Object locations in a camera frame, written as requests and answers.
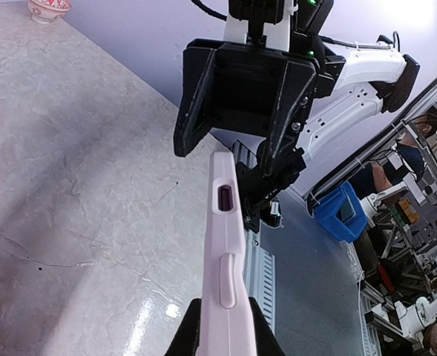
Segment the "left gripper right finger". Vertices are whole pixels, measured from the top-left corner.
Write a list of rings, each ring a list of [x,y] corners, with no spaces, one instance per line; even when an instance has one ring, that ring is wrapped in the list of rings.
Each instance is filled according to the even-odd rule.
[[[257,301],[253,297],[249,297],[249,303],[253,316],[257,356],[283,356],[283,350],[267,323]]]

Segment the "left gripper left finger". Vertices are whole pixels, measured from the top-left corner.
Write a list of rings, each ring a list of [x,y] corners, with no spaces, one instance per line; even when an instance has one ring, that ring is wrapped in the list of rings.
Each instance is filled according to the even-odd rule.
[[[200,340],[200,298],[193,299],[165,352],[165,356],[195,356]]]

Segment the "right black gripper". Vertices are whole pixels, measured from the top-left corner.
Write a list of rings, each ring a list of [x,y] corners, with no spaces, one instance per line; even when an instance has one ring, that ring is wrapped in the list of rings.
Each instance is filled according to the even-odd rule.
[[[174,154],[187,156],[212,128],[265,137],[269,177],[294,121],[304,122],[321,66],[309,55],[195,39],[183,55],[183,94]]]

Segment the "pink phone case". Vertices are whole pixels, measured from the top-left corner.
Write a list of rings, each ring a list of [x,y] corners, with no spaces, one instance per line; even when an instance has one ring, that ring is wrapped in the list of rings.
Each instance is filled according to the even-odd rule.
[[[218,188],[232,188],[233,209],[220,211]],[[254,323],[243,278],[246,241],[234,156],[211,155],[204,242],[198,355],[256,355]]]

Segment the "purple phone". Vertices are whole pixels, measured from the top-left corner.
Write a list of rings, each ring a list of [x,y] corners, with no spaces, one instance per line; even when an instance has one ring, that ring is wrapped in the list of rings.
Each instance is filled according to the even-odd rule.
[[[222,185],[218,188],[218,208],[220,211],[233,209],[232,188],[229,185]]]

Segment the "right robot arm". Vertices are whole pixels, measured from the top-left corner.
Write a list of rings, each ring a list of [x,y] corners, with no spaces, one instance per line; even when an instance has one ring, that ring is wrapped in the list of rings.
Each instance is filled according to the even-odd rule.
[[[190,154],[212,128],[260,136],[266,179],[297,176],[331,141],[410,95],[418,63],[396,38],[375,44],[322,36],[331,1],[230,1],[222,40],[183,53],[174,153]]]

